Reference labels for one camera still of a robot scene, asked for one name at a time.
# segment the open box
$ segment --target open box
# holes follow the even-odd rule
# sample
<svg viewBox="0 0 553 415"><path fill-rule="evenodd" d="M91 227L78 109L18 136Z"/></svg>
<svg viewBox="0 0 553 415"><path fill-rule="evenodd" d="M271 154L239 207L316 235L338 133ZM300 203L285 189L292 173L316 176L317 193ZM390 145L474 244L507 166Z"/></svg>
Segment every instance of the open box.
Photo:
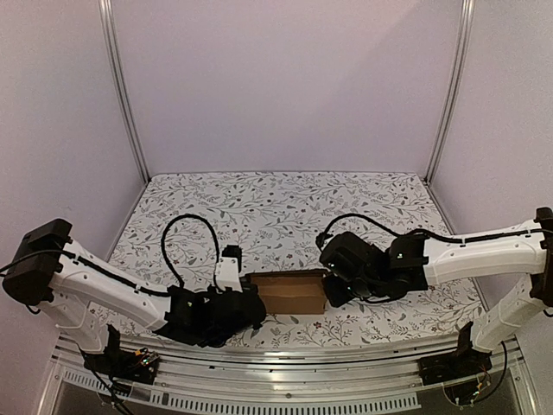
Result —
<svg viewBox="0 0 553 415"><path fill-rule="evenodd" d="M248 274L259 288L267 314L323 314L327 298L322 288L326 270L256 272Z"/></svg>

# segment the ventilation grille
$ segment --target ventilation grille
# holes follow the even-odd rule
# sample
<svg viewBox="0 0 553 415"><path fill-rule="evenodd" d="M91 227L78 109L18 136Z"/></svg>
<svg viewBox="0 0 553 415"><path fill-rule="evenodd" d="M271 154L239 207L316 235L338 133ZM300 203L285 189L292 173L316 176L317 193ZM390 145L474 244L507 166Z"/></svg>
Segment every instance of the ventilation grille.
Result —
<svg viewBox="0 0 553 415"><path fill-rule="evenodd" d="M107 394L105 387L91 374L66 368L64 381L85 389ZM321 404L262 404L234 403L211 399L189 398L177 393L151 391L149 400L130 398L152 406L193 414L220 415L378 415L418 409L416 393L390 398L366 399L347 403Z"/></svg>

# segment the floral tablecloth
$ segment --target floral tablecloth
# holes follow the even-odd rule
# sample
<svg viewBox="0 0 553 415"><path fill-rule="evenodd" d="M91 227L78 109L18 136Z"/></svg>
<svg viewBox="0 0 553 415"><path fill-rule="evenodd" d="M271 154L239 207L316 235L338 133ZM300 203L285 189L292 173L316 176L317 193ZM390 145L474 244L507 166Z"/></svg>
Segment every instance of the floral tablecloth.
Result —
<svg viewBox="0 0 553 415"><path fill-rule="evenodd" d="M163 263L163 228L183 213L199 214L215 228L222 247L240 245L243 272L320 267L315 236L336 215L366 214L404 233L427 227L447 230L416 175L382 173L202 173L153 178L111 256L120 269L157 284L175 284ZM381 248L391 236L370 224L339 222L334 234L351 230ZM190 290L205 288L213 275L214 248L197 221L176 224L168 255ZM102 322L129 335L152 335L133 321L92 304ZM327 348L363 346L450 334L482 312L470 280L413 292L395 303L351 302L327 306L322 316L268 316L260 330L235 335L228 346Z"/></svg>

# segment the leaf pattern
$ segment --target leaf pattern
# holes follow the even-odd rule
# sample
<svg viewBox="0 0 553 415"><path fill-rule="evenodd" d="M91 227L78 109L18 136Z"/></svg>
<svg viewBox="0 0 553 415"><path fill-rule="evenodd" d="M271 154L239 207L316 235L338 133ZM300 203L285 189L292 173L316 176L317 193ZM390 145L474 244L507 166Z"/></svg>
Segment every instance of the leaf pattern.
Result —
<svg viewBox="0 0 553 415"><path fill-rule="evenodd" d="M426 227L447 230L416 175L384 173L210 173L159 175L149 184L111 264L146 281L175 284L163 263L163 228L177 214L195 213L215 228L219 243L243 249L243 272L320 267L315 236L336 215L367 214L397 232ZM381 248L391 236L362 220L336 224ZM169 233L168 255L190 290L206 288L215 251L209 232L183 221ZM91 304L102 323L128 335L152 336L130 319ZM323 316L268 316L260 330L235 335L227 347L332 348L365 346L455 332L482 313L470 280L412 292L395 303L350 302L327 306Z"/></svg>

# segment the white wall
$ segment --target white wall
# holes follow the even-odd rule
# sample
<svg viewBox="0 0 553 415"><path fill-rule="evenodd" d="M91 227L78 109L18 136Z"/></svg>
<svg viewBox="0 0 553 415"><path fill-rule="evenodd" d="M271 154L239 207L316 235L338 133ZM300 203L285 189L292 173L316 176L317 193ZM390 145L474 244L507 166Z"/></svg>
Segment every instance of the white wall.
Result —
<svg viewBox="0 0 553 415"><path fill-rule="evenodd" d="M553 207L553 3L476 2L434 188L458 232L505 227ZM483 281L492 305L516 278ZM520 331L543 413L553 407L553 321Z"/></svg>
<svg viewBox="0 0 553 415"><path fill-rule="evenodd" d="M106 255L141 188L98 2L0 2L0 264L64 217ZM31 414L57 331L0 292L0 413Z"/></svg>
<svg viewBox="0 0 553 415"><path fill-rule="evenodd" d="M114 2L153 174L423 173L462 1Z"/></svg>

